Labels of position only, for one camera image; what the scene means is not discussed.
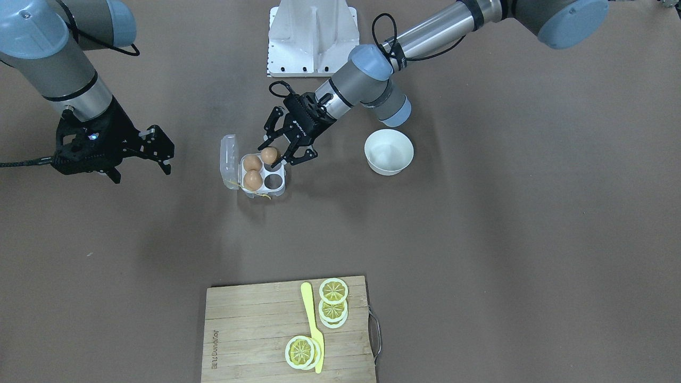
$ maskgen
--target knife handle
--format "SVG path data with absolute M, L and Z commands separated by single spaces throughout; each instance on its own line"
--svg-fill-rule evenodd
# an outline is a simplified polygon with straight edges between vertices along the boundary
M 310 329 L 317 328 L 315 321 L 315 299 L 312 294 L 312 285 L 310 282 L 303 282 L 300 285 L 300 293 L 302 295 L 302 302 L 305 305 L 305 313 L 307 313 L 307 321 L 310 323 Z

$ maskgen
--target citrus slice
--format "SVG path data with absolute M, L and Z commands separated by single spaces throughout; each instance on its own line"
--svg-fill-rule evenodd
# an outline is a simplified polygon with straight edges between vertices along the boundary
M 286 345 L 286 363 L 294 369 L 304 369 L 315 358 L 315 346 L 312 339 L 303 335 L 291 338 Z
M 347 285 L 338 278 L 329 278 L 319 286 L 319 296 L 330 305 L 341 303 L 347 298 Z
M 310 340 L 312 341 L 312 344 L 315 345 L 315 360 L 312 363 L 310 363 L 309 366 L 305 367 L 303 370 L 311 370 L 315 368 L 317 366 L 317 363 L 319 363 L 319 359 L 321 358 L 321 346 L 314 339 L 310 338 Z
M 344 316 L 343 319 L 341 319 L 340 322 L 338 322 L 338 323 L 329 323 L 329 322 L 326 322 L 325 320 L 323 320 L 323 319 L 321 319 L 321 318 L 319 319 L 319 321 L 320 321 L 324 326 L 326 326 L 326 327 L 328 327 L 328 328 L 338 328 L 338 327 L 344 325 L 346 320 L 347 320 L 347 315 Z
M 327 323 L 338 323 L 345 317 L 347 317 L 347 301 L 335 305 L 319 301 L 319 319 Z

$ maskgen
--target cutting board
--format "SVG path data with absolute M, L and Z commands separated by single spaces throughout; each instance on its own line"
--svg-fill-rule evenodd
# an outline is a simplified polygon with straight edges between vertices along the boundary
M 317 328 L 326 343 L 320 374 L 293 369 L 284 357 L 292 337 L 310 336 L 300 295 L 305 281 L 209 288 L 201 382 L 376 382 L 366 281 L 363 276 L 341 279 L 348 285 L 348 317 L 337 329 L 319 321 L 319 285 L 324 279 L 308 280 Z

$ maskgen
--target egg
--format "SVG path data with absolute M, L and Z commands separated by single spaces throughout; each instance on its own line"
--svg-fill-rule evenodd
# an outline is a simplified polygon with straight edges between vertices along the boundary
M 279 152 L 276 148 L 266 147 L 260 152 L 260 157 L 265 164 L 272 165 L 279 158 Z
M 262 168 L 262 162 L 255 154 L 249 154 L 244 157 L 244 170 L 260 170 Z
M 262 186 L 262 177 L 257 170 L 249 170 L 244 175 L 244 187 L 254 192 Z

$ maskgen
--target light blue cap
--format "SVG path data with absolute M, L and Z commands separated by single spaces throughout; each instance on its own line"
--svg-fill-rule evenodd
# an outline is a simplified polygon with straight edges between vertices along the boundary
M 106 3 L 109 5 L 114 26 L 114 46 L 122 48 L 132 45 L 137 38 L 135 16 L 121 0 L 106 0 Z
M 607 0 L 578 0 L 544 24 L 537 37 L 553 49 L 579 44 L 594 33 L 607 15 Z
M 68 41 L 64 20 L 45 0 L 0 0 L 0 52 L 18 59 L 43 59 Z
M 405 96 L 405 103 L 402 105 L 402 108 L 393 114 L 392 117 L 381 120 L 381 122 L 388 127 L 398 127 L 407 122 L 409 116 L 411 116 L 411 102 L 409 102 L 409 97 Z
M 373 44 L 356 46 L 348 58 L 359 70 L 375 80 L 386 81 L 392 76 L 392 65 Z

